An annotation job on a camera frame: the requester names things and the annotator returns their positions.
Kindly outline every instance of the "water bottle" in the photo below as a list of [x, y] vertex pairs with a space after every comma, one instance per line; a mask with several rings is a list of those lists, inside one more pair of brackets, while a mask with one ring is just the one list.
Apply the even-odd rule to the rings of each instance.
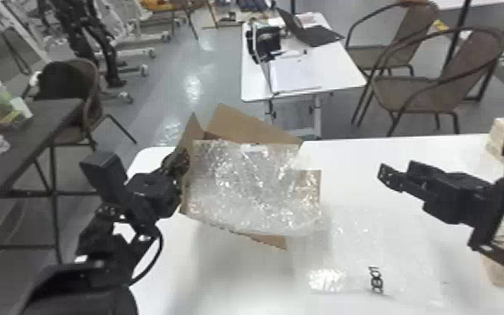
[[31, 118], [32, 112], [21, 97], [12, 97], [4, 84], [0, 81], [0, 101], [11, 106], [15, 111], [21, 111], [25, 118]]
[[8, 89], [4, 84], [0, 81], [0, 101], [6, 105], [11, 105], [10, 101], [12, 100], [12, 95], [8, 92]]

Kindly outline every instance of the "backpack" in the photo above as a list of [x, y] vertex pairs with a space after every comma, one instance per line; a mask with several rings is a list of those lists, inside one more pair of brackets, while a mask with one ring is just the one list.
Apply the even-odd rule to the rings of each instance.
[[[93, 82], [80, 70], [64, 61], [54, 61], [47, 64], [39, 75], [39, 92], [33, 97], [35, 101], [60, 100], [77, 98], [86, 101], [90, 96]], [[96, 97], [88, 112], [88, 117], [101, 116], [100, 99]], [[70, 123], [71, 126], [82, 127], [82, 113]]]

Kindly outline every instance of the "black cable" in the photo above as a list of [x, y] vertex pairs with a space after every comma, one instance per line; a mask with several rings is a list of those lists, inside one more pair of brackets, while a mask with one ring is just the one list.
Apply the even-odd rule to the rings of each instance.
[[160, 229], [158, 229], [158, 227], [157, 227], [157, 233], [158, 233], [158, 236], [157, 236], [157, 240], [158, 240], [157, 253], [154, 254], [154, 257], [152, 257], [151, 262], [148, 264], [148, 266], [145, 268], [145, 270], [143, 270], [140, 274], [138, 274], [136, 277], [134, 277], [133, 279], [131, 279], [131, 282], [129, 283], [129, 286], [132, 286], [135, 283], [139, 282], [144, 276], [147, 275], [147, 273], [157, 263], [158, 257], [162, 253], [162, 248], [164, 247], [164, 236], [162, 235], [162, 232], [160, 231]]
[[22, 57], [21, 54], [16, 50], [15, 47], [13, 47], [12, 43], [4, 33], [4, 31], [0, 32], [0, 36], [2, 37], [2, 41], [6, 44], [8, 47], [8, 50], [10, 51], [10, 55], [12, 56], [13, 62], [16, 64], [18, 67], [18, 70], [20, 73], [23, 75], [31, 75], [32, 70], [28, 65], [28, 62], [25, 61], [25, 59]]

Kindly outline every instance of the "dark gray table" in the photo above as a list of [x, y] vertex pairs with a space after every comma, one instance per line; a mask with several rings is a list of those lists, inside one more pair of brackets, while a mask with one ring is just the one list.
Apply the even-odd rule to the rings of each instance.
[[[34, 114], [28, 125], [21, 130], [2, 132], [10, 143], [9, 151], [0, 155], [0, 199], [2, 198], [51, 198], [53, 210], [54, 243], [50, 245], [0, 245], [0, 250], [46, 250], [54, 249], [57, 261], [61, 262], [59, 248], [59, 225], [57, 216], [56, 176], [51, 172], [51, 185], [40, 171], [37, 157], [47, 148], [51, 149], [51, 163], [54, 163], [54, 139], [78, 115], [82, 100], [35, 101], [29, 103]], [[45, 190], [41, 192], [13, 189], [13, 184], [31, 166], [38, 168]]]

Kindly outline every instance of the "brown chair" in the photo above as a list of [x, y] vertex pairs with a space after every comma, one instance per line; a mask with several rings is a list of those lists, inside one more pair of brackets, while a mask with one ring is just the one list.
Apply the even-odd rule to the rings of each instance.
[[[363, 71], [370, 71], [377, 62], [379, 56], [387, 49], [387, 45], [366, 45], [366, 46], [351, 46], [350, 40], [352, 38], [353, 30], [361, 23], [369, 20], [370, 18], [379, 15], [389, 9], [402, 7], [407, 8], [403, 21], [399, 26], [399, 30], [394, 35], [391, 44], [396, 44], [403, 40], [409, 39], [413, 36], [425, 36], [428, 33], [430, 25], [438, 17], [438, 7], [435, 3], [422, 1], [422, 2], [401, 2], [394, 3], [383, 8], [380, 8], [367, 16], [361, 18], [352, 25], [347, 32], [345, 48], [353, 59], [357, 67]], [[418, 45], [410, 46], [407, 49], [399, 51], [387, 64], [385, 68], [389, 74], [392, 74], [392, 69], [395, 68], [408, 68], [410, 75], [414, 76], [414, 68], [410, 64], [410, 60], [414, 57]]]
[[[439, 36], [444, 37], [450, 34], [459, 36], [459, 33], [463, 31], [472, 33], [444, 66], [438, 78], [383, 75], [392, 57], [406, 47], [420, 45], [428, 39]], [[401, 116], [406, 113], [434, 114], [438, 129], [440, 128], [439, 114], [451, 115], [454, 131], [459, 133], [459, 119], [454, 109], [481, 77], [496, 64], [503, 51], [503, 32], [495, 28], [483, 27], [454, 28], [392, 45], [382, 53], [374, 65], [368, 77], [369, 84], [366, 85], [359, 99], [352, 121], [355, 121], [357, 113], [362, 108], [364, 96], [371, 88], [372, 91], [357, 122], [358, 126], [361, 125], [373, 96], [376, 96], [378, 104], [388, 112], [393, 121], [387, 137], [393, 134]]]
[[87, 59], [73, 59], [66, 61], [81, 72], [90, 83], [90, 93], [85, 99], [82, 107], [82, 122], [80, 126], [71, 126], [61, 132], [54, 144], [58, 147], [89, 146], [95, 151], [96, 142], [92, 137], [92, 132], [106, 119], [111, 120], [134, 144], [135, 138], [113, 117], [111, 114], [104, 114], [100, 100], [100, 72], [98, 68]]
[[[134, 144], [136, 139], [113, 117], [111, 114], [104, 114], [100, 100], [100, 72], [96, 65], [87, 59], [72, 59], [64, 61], [82, 74], [83, 84], [88, 86], [87, 96], [82, 97], [84, 103], [82, 106], [81, 117], [70, 126], [65, 128], [54, 140], [53, 145], [49, 147], [49, 171], [51, 172], [52, 183], [49, 186], [41, 170], [38, 161], [35, 161], [35, 168], [41, 177], [46, 189], [56, 186], [56, 147], [89, 147], [95, 151], [97, 142], [92, 136], [92, 132], [106, 119], [111, 120]], [[54, 99], [55, 97], [43, 97], [37, 94], [36, 99]], [[56, 191], [57, 195], [63, 196], [86, 196], [94, 195], [94, 192], [86, 191]]]

